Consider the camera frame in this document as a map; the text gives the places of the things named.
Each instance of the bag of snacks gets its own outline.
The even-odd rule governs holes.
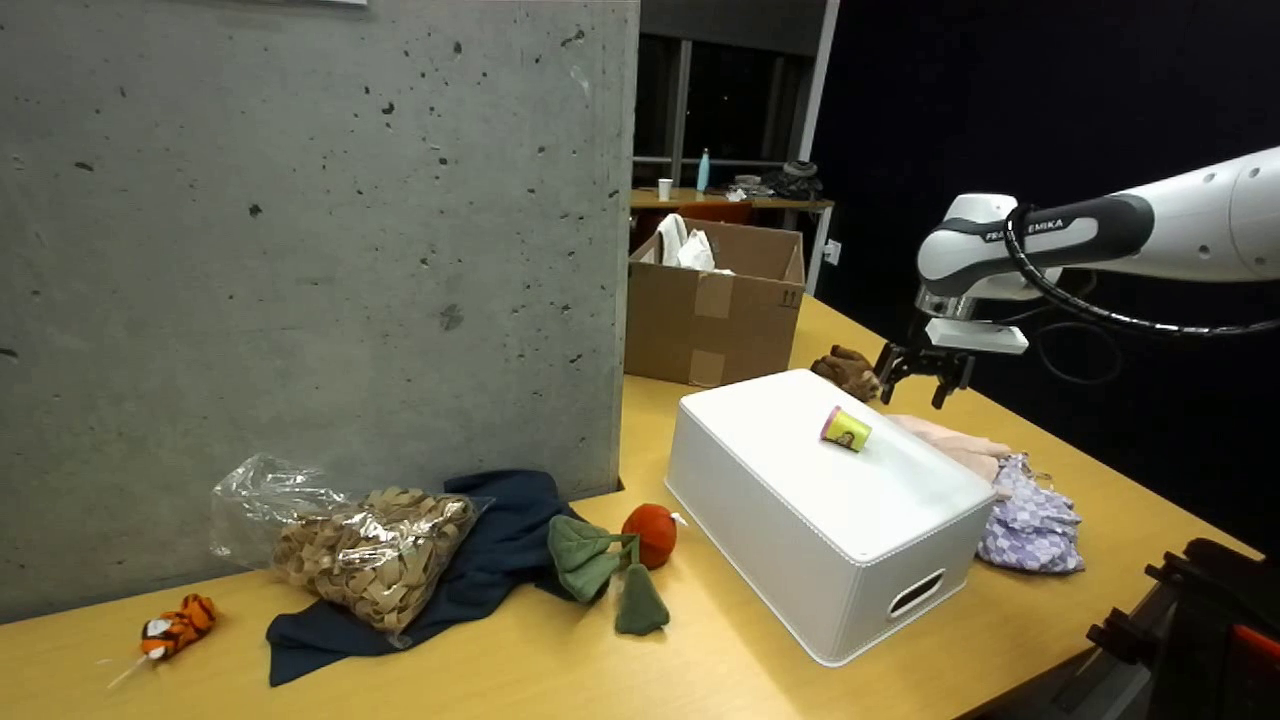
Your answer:
[[[245,564],[245,554],[261,554],[253,538],[265,537],[265,564],[283,585],[347,607],[383,634],[401,634],[437,594],[445,568],[475,524],[475,502],[425,486],[375,486],[364,500],[347,500],[344,491],[321,491],[311,479],[316,472],[267,454],[245,460],[213,486],[213,551]]]

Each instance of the dark blue cloth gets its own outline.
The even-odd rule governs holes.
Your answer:
[[[486,500],[486,514],[470,533],[466,548],[455,548],[431,603],[404,628],[401,638],[388,638],[325,598],[298,617],[276,617],[267,628],[271,686],[344,654],[404,651],[452,622],[492,617],[518,585],[540,585],[550,591],[560,588],[550,554],[550,519],[568,510],[568,502],[550,472],[482,472],[448,479],[445,486]]]

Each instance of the window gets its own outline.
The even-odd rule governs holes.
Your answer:
[[[807,157],[824,10],[829,0],[645,0],[632,184],[687,184],[705,148],[714,184]]]

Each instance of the orange ball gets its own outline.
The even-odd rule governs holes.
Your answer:
[[[676,548],[676,514],[665,502],[642,502],[625,519],[625,537],[642,538],[642,564],[645,568],[665,568]]]

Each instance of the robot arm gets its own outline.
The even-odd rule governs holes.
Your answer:
[[[1065,266],[1190,283],[1280,280],[1280,148],[1041,211],[1020,211],[1012,194],[958,194],[916,251],[916,309],[927,322],[903,345],[885,345],[878,359],[881,400],[894,400],[898,379],[925,370],[942,376],[931,397],[942,409],[952,388],[969,383],[973,351],[1020,357],[1028,349],[1026,330],[979,320],[984,300],[1048,295],[1102,320],[1186,334],[1280,328],[1280,320],[1248,328],[1130,320],[1057,293]]]

